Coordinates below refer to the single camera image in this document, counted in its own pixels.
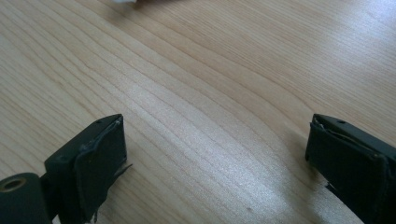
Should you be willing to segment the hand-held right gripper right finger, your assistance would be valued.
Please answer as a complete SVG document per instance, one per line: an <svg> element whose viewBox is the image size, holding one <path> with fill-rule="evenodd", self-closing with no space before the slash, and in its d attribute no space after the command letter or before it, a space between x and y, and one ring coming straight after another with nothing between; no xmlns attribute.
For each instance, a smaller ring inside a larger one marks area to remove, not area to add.
<svg viewBox="0 0 396 224"><path fill-rule="evenodd" d="M396 224L396 147L346 121L315 114L305 159L364 224Z"/></svg>

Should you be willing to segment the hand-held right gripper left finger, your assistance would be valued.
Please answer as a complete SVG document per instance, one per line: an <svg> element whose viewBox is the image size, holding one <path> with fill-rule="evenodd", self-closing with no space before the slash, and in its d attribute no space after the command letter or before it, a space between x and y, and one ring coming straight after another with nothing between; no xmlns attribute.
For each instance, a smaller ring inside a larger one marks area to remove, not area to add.
<svg viewBox="0 0 396 224"><path fill-rule="evenodd" d="M44 190L51 218L85 224L127 167L123 116L101 118L45 160Z"/></svg>

